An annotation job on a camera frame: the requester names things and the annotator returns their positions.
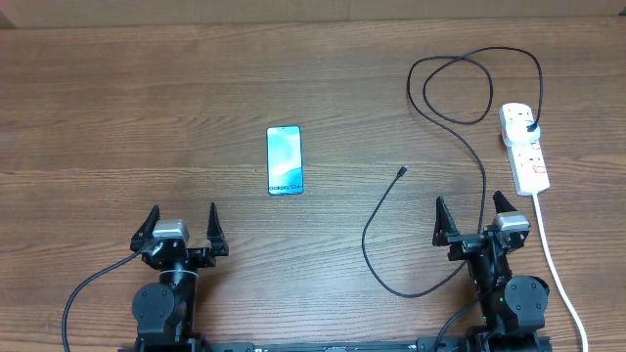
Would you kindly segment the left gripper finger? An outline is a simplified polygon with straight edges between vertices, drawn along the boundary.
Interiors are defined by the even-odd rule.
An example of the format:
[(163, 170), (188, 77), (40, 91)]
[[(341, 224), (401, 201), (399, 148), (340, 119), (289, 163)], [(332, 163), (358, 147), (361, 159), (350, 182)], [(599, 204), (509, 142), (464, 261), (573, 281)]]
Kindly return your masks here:
[(229, 245), (219, 223), (217, 207), (214, 202), (210, 204), (207, 221), (206, 238), (210, 241), (213, 256), (228, 256)]
[(137, 252), (143, 248), (146, 241), (152, 239), (153, 231), (157, 221), (160, 219), (159, 215), (159, 207), (158, 205), (154, 205), (151, 209), (147, 219), (140, 226), (140, 228), (136, 231), (136, 233), (131, 238), (130, 242), (130, 250), (133, 252)]

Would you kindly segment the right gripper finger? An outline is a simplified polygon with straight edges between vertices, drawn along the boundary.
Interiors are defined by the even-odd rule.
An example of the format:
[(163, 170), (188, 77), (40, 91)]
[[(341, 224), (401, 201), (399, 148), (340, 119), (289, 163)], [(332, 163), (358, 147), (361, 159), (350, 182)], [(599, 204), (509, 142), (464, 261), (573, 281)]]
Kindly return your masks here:
[(434, 246), (449, 245), (459, 234), (454, 219), (443, 197), (436, 199), (435, 225), (432, 236)]
[(516, 211), (516, 208), (508, 201), (508, 199), (500, 191), (497, 191), (494, 193), (493, 201), (494, 201), (497, 214)]

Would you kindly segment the Samsung Galaxy smartphone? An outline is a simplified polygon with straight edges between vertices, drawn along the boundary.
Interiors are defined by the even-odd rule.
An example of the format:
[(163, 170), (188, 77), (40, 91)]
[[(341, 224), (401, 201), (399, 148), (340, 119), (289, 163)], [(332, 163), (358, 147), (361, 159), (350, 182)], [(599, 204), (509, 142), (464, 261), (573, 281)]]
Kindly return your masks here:
[(268, 193), (271, 196), (304, 192), (301, 128), (297, 125), (269, 127), (266, 131)]

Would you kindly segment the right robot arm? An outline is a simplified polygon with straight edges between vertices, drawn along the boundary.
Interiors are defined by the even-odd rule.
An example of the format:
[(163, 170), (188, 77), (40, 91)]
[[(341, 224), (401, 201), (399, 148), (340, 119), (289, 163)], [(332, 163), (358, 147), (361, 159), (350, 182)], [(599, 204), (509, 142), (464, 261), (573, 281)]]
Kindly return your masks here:
[[(515, 276), (507, 255), (524, 247), (531, 224), (501, 192), (493, 196), (496, 215), (480, 233), (463, 235), (444, 201), (436, 199), (432, 244), (447, 246), (448, 259), (469, 266), (476, 298), (441, 328), (433, 351), (550, 351), (548, 337), (538, 335), (545, 326), (550, 288), (534, 276)], [(473, 307), (482, 311), (483, 324), (462, 337), (444, 339), (449, 327)]]

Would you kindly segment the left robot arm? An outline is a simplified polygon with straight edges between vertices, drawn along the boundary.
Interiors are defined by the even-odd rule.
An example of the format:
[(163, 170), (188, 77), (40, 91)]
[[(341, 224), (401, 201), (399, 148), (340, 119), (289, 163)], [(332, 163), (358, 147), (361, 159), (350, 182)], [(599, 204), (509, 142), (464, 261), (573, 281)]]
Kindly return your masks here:
[(216, 204), (208, 212), (209, 245), (189, 247), (182, 219), (162, 220), (155, 205), (131, 238), (130, 249), (158, 271), (158, 281), (136, 292), (132, 313), (137, 322), (136, 351), (208, 351), (209, 343), (195, 331), (196, 295), (202, 268), (229, 254)]

